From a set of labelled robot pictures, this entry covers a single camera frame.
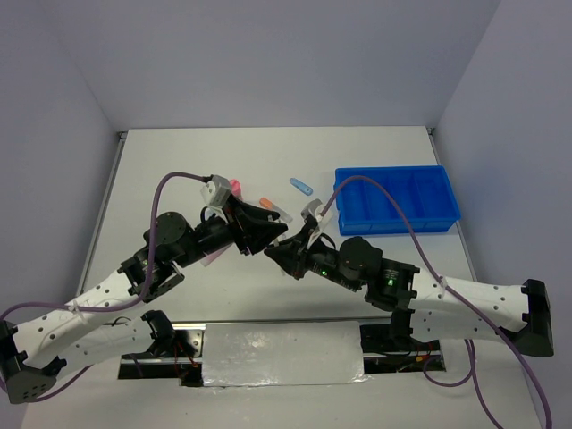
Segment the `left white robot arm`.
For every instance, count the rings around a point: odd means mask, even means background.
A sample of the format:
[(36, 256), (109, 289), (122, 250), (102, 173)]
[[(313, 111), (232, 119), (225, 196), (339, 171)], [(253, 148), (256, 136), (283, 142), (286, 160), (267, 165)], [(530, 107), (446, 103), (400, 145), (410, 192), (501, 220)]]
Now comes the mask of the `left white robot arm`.
[(177, 333), (166, 314), (149, 305), (183, 281), (181, 269), (229, 245), (255, 255), (287, 230), (276, 212), (235, 197), (196, 227), (176, 212), (156, 215), (145, 247), (98, 285), (29, 322), (1, 322), (1, 385), (8, 400), (46, 400), (59, 379), (108, 358), (169, 354)]

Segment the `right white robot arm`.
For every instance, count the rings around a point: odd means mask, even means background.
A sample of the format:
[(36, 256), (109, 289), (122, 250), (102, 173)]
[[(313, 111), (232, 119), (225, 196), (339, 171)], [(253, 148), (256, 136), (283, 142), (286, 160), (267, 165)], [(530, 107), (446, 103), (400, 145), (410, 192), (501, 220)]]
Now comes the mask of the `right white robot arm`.
[(307, 230), (265, 250), (287, 275), (315, 273), (348, 290), (365, 293), (366, 303), (391, 315), (390, 343), (409, 349), (416, 342), (508, 340), (529, 357), (554, 354), (546, 286), (495, 285), (445, 276), (391, 260), (361, 237), (331, 248), (311, 241)]

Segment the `orange capped clear tube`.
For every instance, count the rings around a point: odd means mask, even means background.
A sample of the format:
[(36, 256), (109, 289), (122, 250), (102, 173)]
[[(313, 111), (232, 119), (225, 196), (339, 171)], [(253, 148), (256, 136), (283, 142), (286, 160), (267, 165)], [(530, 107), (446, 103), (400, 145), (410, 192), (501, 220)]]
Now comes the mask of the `orange capped clear tube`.
[(279, 215), (281, 221), (285, 223), (292, 222), (292, 217), (268, 198), (260, 198), (259, 205), (267, 210), (276, 212)]

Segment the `pink capped glue bottle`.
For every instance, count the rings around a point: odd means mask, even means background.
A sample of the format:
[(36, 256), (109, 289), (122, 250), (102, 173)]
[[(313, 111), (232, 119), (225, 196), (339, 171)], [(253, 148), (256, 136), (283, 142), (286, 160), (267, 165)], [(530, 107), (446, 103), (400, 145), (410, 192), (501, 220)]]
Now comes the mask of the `pink capped glue bottle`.
[(230, 184), (231, 184), (232, 195), (236, 198), (242, 199), (242, 189), (240, 182), (236, 179), (231, 179)]

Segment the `light blue eraser stick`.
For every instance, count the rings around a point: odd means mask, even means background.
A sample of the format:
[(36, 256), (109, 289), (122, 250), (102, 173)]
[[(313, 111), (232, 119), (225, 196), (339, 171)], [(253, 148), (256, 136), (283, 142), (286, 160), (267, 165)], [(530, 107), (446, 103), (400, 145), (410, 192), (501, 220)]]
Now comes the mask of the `light blue eraser stick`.
[(305, 182), (299, 179), (290, 178), (290, 184), (306, 196), (311, 196), (314, 192), (311, 187), (309, 187)]

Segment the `blue divided plastic bin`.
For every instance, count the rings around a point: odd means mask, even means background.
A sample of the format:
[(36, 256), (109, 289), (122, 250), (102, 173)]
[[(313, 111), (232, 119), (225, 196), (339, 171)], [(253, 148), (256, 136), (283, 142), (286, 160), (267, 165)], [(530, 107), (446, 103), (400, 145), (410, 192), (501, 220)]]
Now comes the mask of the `blue divided plastic bin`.
[(333, 187), (353, 176), (336, 198), (342, 236), (406, 234), (398, 205), (416, 233), (448, 231), (461, 219), (446, 170), (440, 165), (353, 167), (335, 170)]

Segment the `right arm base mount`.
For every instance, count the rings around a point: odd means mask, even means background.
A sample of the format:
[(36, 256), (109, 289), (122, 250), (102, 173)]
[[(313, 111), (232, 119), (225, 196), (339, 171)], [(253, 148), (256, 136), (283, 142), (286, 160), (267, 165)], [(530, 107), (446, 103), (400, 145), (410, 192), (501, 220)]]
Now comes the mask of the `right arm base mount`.
[(428, 371), (445, 371), (438, 341), (393, 339), (388, 323), (361, 323), (359, 331), (365, 374), (418, 373), (424, 365)]

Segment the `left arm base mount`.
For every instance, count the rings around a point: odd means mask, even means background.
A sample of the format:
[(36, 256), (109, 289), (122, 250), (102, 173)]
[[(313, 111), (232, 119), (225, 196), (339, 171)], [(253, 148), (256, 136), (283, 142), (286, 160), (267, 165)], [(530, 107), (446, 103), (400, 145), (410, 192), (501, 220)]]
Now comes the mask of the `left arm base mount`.
[(151, 329), (151, 345), (121, 356), (120, 380), (173, 379), (183, 387), (202, 387), (204, 328), (177, 329), (162, 311), (142, 316)]

